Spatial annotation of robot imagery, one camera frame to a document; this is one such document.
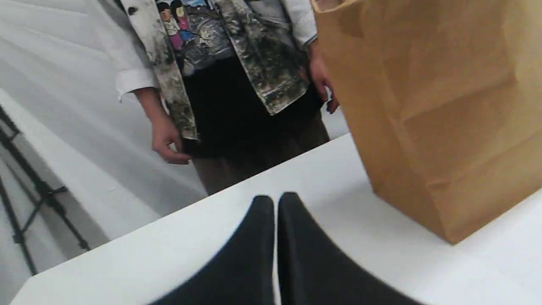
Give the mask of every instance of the brown paper bag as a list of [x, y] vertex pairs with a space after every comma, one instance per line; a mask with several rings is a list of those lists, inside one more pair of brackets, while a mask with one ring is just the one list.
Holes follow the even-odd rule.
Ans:
[[457, 243], [542, 187], [542, 1], [325, 1], [319, 44], [376, 194]]

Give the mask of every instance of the black stand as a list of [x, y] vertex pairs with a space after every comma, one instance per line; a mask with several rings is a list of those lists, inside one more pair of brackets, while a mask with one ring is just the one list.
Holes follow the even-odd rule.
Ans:
[[11, 200], [9, 199], [8, 192], [5, 189], [2, 179], [0, 179], [0, 199], [2, 199], [4, 209], [6, 210], [8, 219], [11, 223], [11, 227], [13, 228], [13, 231], [14, 231], [14, 236], [13, 236], [14, 242], [16, 244], [19, 244], [19, 246], [21, 247], [21, 251], [23, 252], [24, 259], [26, 260], [26, 263], [28, 265], [28, 268], [30, 269], [30, 272], [32, 273], [32, 275], [36, 275], [38, 272], [32, 260], [32, 256], [30, 255], [30, 252], [28, 251], [24, 234], [26, 233], [26, 231], [28, 230], [32, 222], [34, 221], [36, 215], [40, 211], [40, 208], [43, 206], [43, 204], [46, 204], [47, 206], [52, 208], [53, 211], [62, 219], [64, 224], [68, 227], [71, 233], [78, 240], [79, 247], [81, 247], [81, 249], [90, 251], [91, 248], [88, 246], [88, 243], [86, 242], [86, 240], [83, 239], [83, 237], [81, 236], [79, 231], [75, 228], [75, 226], [72, 224], [72, 222], [67, 218], [66, 209], [55, 198], [56, 194], [67, 192], [68, 189], [64, 186], [58, 189], [52, 189], [50, 185], [48, 185], [45, 181], [41, 180], [40, 176], [32, 168], [32, 166], [27, 161], [27, 159], [21, 154], [21, 152], [13, 144], [12, 142], [13, 139], [18, 134], [20, 134], [20, 131], [1, 107], [0, 107], [0, 120], [2, 120], [14, 132], [14, 135], [9, 137], [2, 129], [0, 129], [0, 144], [13, 156], [15, 161], [21, 166], [21, 168], [26, 173], [26, 175], [32, 180], [37, 193], [40, 195], [39, 202], [36, 204], [36, 206], [34, 207], [33, 211], [30, 214], [30, 217], [21, 228], [17, 220], [17, 216], [15, 215], [15, 212], [13, 210], [13, 206], [11, 205]]

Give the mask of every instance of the black object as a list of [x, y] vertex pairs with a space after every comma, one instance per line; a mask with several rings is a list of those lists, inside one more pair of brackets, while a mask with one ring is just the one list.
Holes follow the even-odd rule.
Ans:
[[257, 196], [220, 252], [155, 305], [273, 305], [275, 215], [271, 198]]
[[295, 193], [279, 202], [278, 264], [283, 305], [415, 305], [346, 256]]
[[15, 215], [15, 212], [11, 205], [11, 200], [9, 199], [8, 192], [6, 191], [4, 184], [0, 180], [0, 197], [2, 199], [4, 209], [6, 210], [8, 219], [11, 223], [11, 227], [14, 232], [14, 242], [20, 245], [21, 250], [24, 255], [24, 259], [27, 263], [28, 268], [30, 269], [30, 272], [32, 273], [32, 275], [36, 275], [38, 272], [32, 260], [32, 256], [30, 255], [30, 252], [28, 251], [24, 234], [26, 233], [30, 225], [33, 223], [37, 213], [39, 212], [43, 204], [46, 204], [51, 209], [53, 209], [53, 211], [62, 219], [64, 224], [68, 227], [68, 229], [71, 231], [71, 233], [79, 242], [79, 247], [81, 247], [81, 249], [90, 251], [91, 248], [88, 246], [87, 241], [83, 239], [79, 231], [75, 228], [75, 226], [66, 216], [66, 209], [55, 198], [56, 194], [67, 192], [68, 189], [64, 186], [58, 189], [53, 189], [51, 188], [50, 185], [48, 185], [45, 181], [43, 181], [40, 178], [37, 172], [30, 165], [28, 160], [23, 156], [23, 154], [19, 151], [19, 149], [17, 149], [17, 147], [13, 144], [14, 138], [20, 134], [20, 131], [1, 107], [0, 107], [0, 120], [3, 121], [14, 132], [14, 135], [9, 137], [0, 128], [0, 145], [2, 145], [13, 156], [13, 158], [19, 164], [21, 169], [26, 173], [28, 178], [32, 180], [32, 183], [34, 184], [34, 188], [36, 189], [37, 193], [40, 195], [39, 202], [34, 206], [34, 209], [31, 212], [28, 220], [24, 223], [23, 228], [21, 228], [17, 220], [17, 216]]

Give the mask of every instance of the graphic t-shirt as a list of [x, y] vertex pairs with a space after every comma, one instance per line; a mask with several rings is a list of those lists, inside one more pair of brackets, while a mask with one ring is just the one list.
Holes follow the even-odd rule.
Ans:
[[157, 0], [184, 77], [235, 55], [212, 0]]

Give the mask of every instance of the white tabletop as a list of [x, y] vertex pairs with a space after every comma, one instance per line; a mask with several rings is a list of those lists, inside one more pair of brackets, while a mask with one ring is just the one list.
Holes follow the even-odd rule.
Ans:
[[359, 265], [425, 304], [542, 304], [541, 192], [450, 246], [372, 194], [347, 135], [31, 278], [12, 305], [149, 303], [220, 249], [254, 195], [288, 190]]

